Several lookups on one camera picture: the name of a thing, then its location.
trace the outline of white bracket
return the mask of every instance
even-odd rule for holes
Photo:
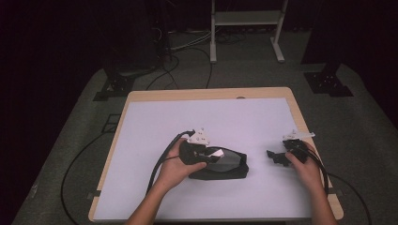
[[[203,128],[199,130],[195,130],[195,133],[189,137],[187,140],[188,143],[194,143],[194,144],[202,144],[202,145],[209,145],[210,140],[205,134],[205,131]]]
[[[214,152],[213,154],[208,155],[208,157],[218,157],[218,158],[223,158],[224,157],[224,153],[223,151],[220,149],[217,152]]]
[[[307,133],[307,132],[301,132],[293,129],[293,131],[290,134],[283,135],[283,140],[295,140],[295,139],[303,139],[303,138],[312,138],[315,137],[315,134],[312,133]]]

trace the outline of person's left hand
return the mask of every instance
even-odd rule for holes
[[[205,162],[199,162],[193,165],[185,165],[179,158],[179,146],[185,139],[179,139],[172,147],[166,160],[161,164],[161,171],[154,186],[160,186],[165,191],[174,188],[184,180],[189,174],[205,168]]]

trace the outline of gray carpet floor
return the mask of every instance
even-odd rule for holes
[[[398,221],[398,131],[364,87],[360,76],[341,65],[337,76],[353,97],[313,94],[303,73],[320,71],[324,65],[301,65],[309,32],[282,32],[280,45],[285,63],[277,62],[269,43],[270,33],[247,35],[233,45],[217,46],[217,64],[212,66],[208,88],[287,86],[292,89],[307,126],[316,134],[314,142],[325,167],[343,177],[366,201],[374,224],[390,225]],[[173,45],[197,38],[172,35]],[[209,51],[208,44],[195,48]],[[205,88],[210,73],[207,56],[197,50],[174,54],[179,64],[149,89]],[[176,60],[166,62],[172,68]],[[159,69],[139,77],[133,90],[145,90],[164,71]],[[32,191],[27,196],[13,224],[72,224],[60,199],[63,176],[76,155],[100,135],[109,114],[121,113],[125,97],[93,101],[106,81],[103,70],[93,74],[76,102],[69,120],[43,165]],[[113,140],[104,134],[76,159],[65,182],[65,203],[79,224],[91,224],[87,215],[91,194],[95,192]],[[343,182],[330,178],[339,191],[344,218],[339,224],[367,224],[359,199]],[[287,224],[311,224],[309,220]]]

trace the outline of white metal stand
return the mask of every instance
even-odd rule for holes
[[[284,58],[278,40],[282,30],[283,19],[287,8],[288,0],[283,0],[282,10],[270,11],[233,11],[216,12],[216,0],[211,0],[211,41],[210,41],[210,62],[217,62],[216,54],[216,26],[217,25],[263,25],[276,24],[275,37],[272,37],[271,44],[278,62],[283,63]]]

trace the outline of cable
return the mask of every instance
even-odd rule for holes
[[[168,88],[171,84],[173,84],[173,83],[174,83],[174,82],[170,82],[169,84],[165,85],[164,88],[163,88],[163,90],[167,90],[167,88]]]
[[[162,73],[161,75],[159,75],[158,77],[156,77],[156,78],[146,87],[146,89],[145,89],[146,91],[149,90],[149,87],[150,87],[155,81],[157,81],[159,78],[161,78],[162,76],[164,76],[164,75],[166,75],[166,74],[170,74],[171,71],[173,71],[174,69],[176,69],[176,68],[178,67],[178,65],[179,65],[179,59],[178,59],[176,56],[174,56],[174,55],[172,55],[172,57],[174,57],[174,58],[176,59],[176,65],[175,65],[174,67],[172,67],[172,69],[166,70],[166,72],[164,72],[164,73]]]
[[[178,57],[176,57],[176,56],[174,56],[174,55],[172,55],[172,57],[174,57],[174,58],[177,60],[177,63],[179,64],[179,59],[178,59]],[[163,69],[164,69],[164,71],[166,71],[166,72],[170,75],[170,77],[172,78],[172,80],[173,80],[172,83],[174,83],[174,84],[176,85],[176,89],[179,89],[178,84],[176,83],[176,80],[174,79],[173,75],[170,73],[171,71],[167,70],[167,69],[164,67],[164,64],[163,64]]]
[[[362,206],[365,210],[366,213],[366,217],[368,218],[368,224],[372,225],[372,219],[371,219],[371,214],[369,213],[369,209],[368,206],[366,205],[365,201],[362,199],[362,197],[360,196],[360,194],[358,193],[358,191],[352,186],[350,185],[347,181],[345,181],[342,177],[335,175],[333,173],[328,172],[328,175],[331,177],[334,177],[340,181],[342,181],[343,183],[345,183],[346,185],[348,185],[353,191],[354,193],[358,196],[358,198],[360,199],[360,202],[362,203]]]
[[[165,158],[165,159],[164,159],[164,161],[165,161],[165,160],[172,159],[172,158],[179,158],[179,156],[175,156],[175,157],[167,157],[167,158]]]
[[[324,179],[324,190],[325,190],[326,195],[328,196],[329,195],[328,173],[326,172],[326,169],[323,166],[322,162],[319,160],[319,157],[317,155],[311,154],[310,151],[311,152],[313,152],[313,151],[310,150],[309,148],[302,149],[302,148],[296,146],[295,149],[298,149],[302,153],[306,154],[308,157],[312,158],[313,161],[316,163],[316,165],[319,167],[319,169],[322,172],[323,179]]]
[[[92,143],[94,143],[96,140],[98,140],[100,137],[102,137],[104,134],[110,133],[109,131],[115,129],[117,126],[114,126],[112,128],[107,129],[105,132],[102,132],[99,136],[97,136],[95,139],[93,139],[91,142],[89,142],[77,155],[76,157],[73,159],[73,161],[69,164],[67,171],[64,174],[64,178],[62,179],[62,183],[61,183],[61,203],[62,203],[62,207],[64,208],[65,213],[67,214],[68,218],[70,219],[70,221],[75,224],[75,225],[79,225],[76,220],[73,219],[72,215],[70,214],[66,204],[65,204],[65,199],[64,199],[64,185],[65,185],[65,181],[68,177],[68,173],[70,168],[72,167],[72,165],[74,164],[74,162],[76,161],[76,159],[84,152],[85,149],[87,149]]]
[[[158,27],[152,27],[152,30],[157,30],[157,31],[159,31],[159,38],[158,38],[158,40],[156,40],[155,42],[159,42],[160,40],[161,40],[161,30],[158,28]]]
[[[191,47],[191,48],[184,48],[184,49],[175,51],[175,53],[181,52],[181,51],[185,51],[185,50],[196,50],[196,51],[202,52],[202,53],[204,53],[204,54],[206,55],[206,57],[207,57],[207,59],[208,59],[208,62],[209,62],[209,64],[210,64],[210,72],[209,72],[209,74],[208,74],[207,83],[206,83],[206,89],[208,89],[208,85],[209,85],[210,79],[211,79],[211,74],[212,74],[212,72],[213,72],[213,65],[212,65],[211,62],[210,62],[210,56],[208,55],[208,53],[207,53],[206,51],[201,50],[201,49],[198,49],[198,48],[193,48],[193,47]]]
[[[306,151],[306,150],[301,149],[301,148],[298,148],[298,147],[297,147],[297,149],[300,150],[300,151],[302,151],[302,152],[304,152],[304,153],[307,154],[310,158],[312,158],[313,161],[315,161],[315,163],[318,165],[319,169],[322,171],[323,178],[324,178],[324,189],[325,189],[325,192],[327,193],[327,195],[329,194],[329,181],[328,181],[328,176],[331,176],[331,177],[334,177],[334,178],[339,179],[340,181],[342,181],[343,183],[345,183],[346,185],[348,185],[348,186],[354,191],[354,193],[355,193],[355,194],[358,196],[358,198],[360,199],[360,202],[362,203],[362,206],[363,206],[363,208],[364,208],[364,210],[365,210],[366,217],[367,217],[367,219],[368,219],[368,224],[369,224],[369,225],[372,225],[372,219],[371,219],[371,214],[369,213],[369,209],[368,209],[368,207],[367,207],[367,205],[366,205],[366,203],[365,203],[365,200],[362,199],[362,197],[360,196],[360,194],[358,193],[358,191],[357,191],[351,184],[349,184],[347,181],[345,181],[342,177],[340,177],[340,176],[338,176],[338,175],[335,175],[335,174],[333,174],[333,173],[330,173],[330,172],[326,172],[326,169],[325,169],[325,167],[323,166],[321,160],[319,159],[319,157],[316,155],[316,153],[315,153],[313,150],[308,149],[309,151]]]
[[[152,188],[153,185],[153,181],[155,180],[155,175],[156,172],[158,171],[160,165],[163,163],[164,160],[168,159],[167,154],[170,152],[170,150],[172,149],[172,147],[176,144],[176,142],[185,134],[188,134],[189,136],[192,136],[195,133],[195,131],[185,131],[182,132],[178,135],[176,135],[176,137],[169,143],[169,145],[166,147],[166,149],[164,150],[163,154],[161,154],[161,157],[159,157],[158,162],[156,162],[155,167],[153,168],[152,174],[150,175],[149,178],[149,182],[148,182],[148,187],[146,189],[146,193],[145,195],[149,192],[149,190]]]
[[[158,70],[158,68],[159,68],[159,66],[155,66],[155,67],[153,67],[153,68],[151,68],[151,69],[149,69],[149,70],[147,70],[147,71],[143,71],[143,72],[139,72],[139,73],[133,73],[133,74],[131,74],[131,75],[123,75],[123,77],[125,77],[125,78],[128,78],[128,79],[136,79],[137,77],[141,77],[141,76],[144,76],[144,75],[146,75],[146,74],[150,74],[150,73],[153,73],[153,72],[155,72],[156,70]]]
[[[189,43],[187,43],[187,44],[184,44],[184,45],[180,45],[180,46],[177,46],[177,47],[170,48],[170,50],[171,50],[171,51],[176,51],[176,50],[180,50],[180,49],[184,49],[184,48],[190,47],[190,46],[192,46],[192,45],[199,44],[200,42],[203,42],[203,41],[209,39],[209,38],[210,38],[210,35],[211,35],[211,32],[208,31],[207,34],[205,34],[204,36],[199,37],[198,39],[195,39],[195,40],[193,40],[193,41],[191,41],[191,42],[189,42]]]
[[[246,39],[245,34],[241,34],[241,35],[243,36],[243,38],[240,38],[237,35],[230,35],[230,34],[219,35],[219,36],[217,36],[216,41],[218,44],[221,44],[221,45],[233,45],[233,44],[239,43],[240,41],[243,41]]]

